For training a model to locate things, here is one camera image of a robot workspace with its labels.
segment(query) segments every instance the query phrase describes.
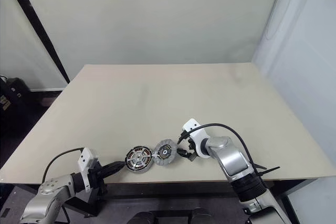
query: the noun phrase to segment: black cable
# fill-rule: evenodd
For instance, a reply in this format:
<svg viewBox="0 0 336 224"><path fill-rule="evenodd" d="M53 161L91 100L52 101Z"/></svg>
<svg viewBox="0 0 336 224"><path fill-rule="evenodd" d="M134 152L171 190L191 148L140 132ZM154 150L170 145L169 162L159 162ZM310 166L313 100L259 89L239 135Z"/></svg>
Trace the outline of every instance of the black cable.
<svg viewBox="0 0 336 224"><path fill-rule="evenodd" d="M64 155L64 154L67 154L67 153L70 153L70 152L75 152L75 151L80 151L80 152L82 152L83 150L84 150L83 147L82 147L82 148L75 148L75 149L68 150L68 151L66 151L66 152L62 152L61 154L58 154L56 157L54 157L54 158L49 162L49 164L47 165L47 167L46 167L46 169L45 169L45 171L44 171L44 173L43 173L42 183L45 182L45 180L46 180L46 176L47 176L47 172L48 172L48 170L49 170L49 167L51 166L51 164L52 164L56 159L58 159L60 156L62 156L62 155ZM63 209L63 212L64 212L65 217L67 218L67 222L55 221L55 223L56 223L56 224L63 224L63 223L70 224L70 218L69 218L69 215L68 215L68 213L67 213L65 207L62 206L62 209Z"/></svg>
<svg viewBox="0 0 336 224"><path fill-rule="evenodd" d="M231 127L229 127L229 126L227 126L227 125L225 125L225 124L221 124L221 123L208 123L208 124L204 124L204 125L201 125L201 126L199 126L199 127L196 127L196 128L194 128L194 129L192 129L192 130L190 130L190 131L188 131L188 132L183 132L183 133L181 134L180 138L179 138L178 144L179 144L183 139L186 139L187 137L189 137L189 135L190 135L191 133L193 133L194 131L198 131L198 130L200 130L200 129L203 129L203 128L206 128L206 127L211 127L211 126L219 126L219 127L226 128L227 130L231 131L233 134L236 135L236 137L240 140L240 142L241 142L241 144L242 144L242 146L243 146L243 148L244 148L244 150L245 150L245 152L246 152L246 154L247 154L247 157L248 157L248 159L249 159L249 161L250 161L250 163L251 163L251 166L252 166L254 172L256 173L256 175L259 175L259 172L258 172L258 170L257 170L257 168L256 168L255 163L253 162L253 159L252 159L252 157L251 157L251 154L250 154L250 152L248 151L248 148L247 148L247 146L246 146L244 140L242 139L242 137L241 137L241 136L240 136L240 135L239 135L233 128L231 128Z"/></svg>
<svg viewBox="0 0 336 224"><path fill-rule="evenodd" d="M42 178L42 183L44 183L44 181L46 180L46 176L47 176L47 172L49 170L49 167L51 166L51 164L56 160L58 159L60 156L64 155L64 154L67 154L67 153L70 153L70 152L75 152L75 151L83 151L84 148L75 148L75 149L71 149L71 150L68 150L66 152L62 152L61 154L58 154L56 157L54 157L50 162L49 164L47 165L47 168L46 170L44 171L43 173L43 178Z"/></svg>

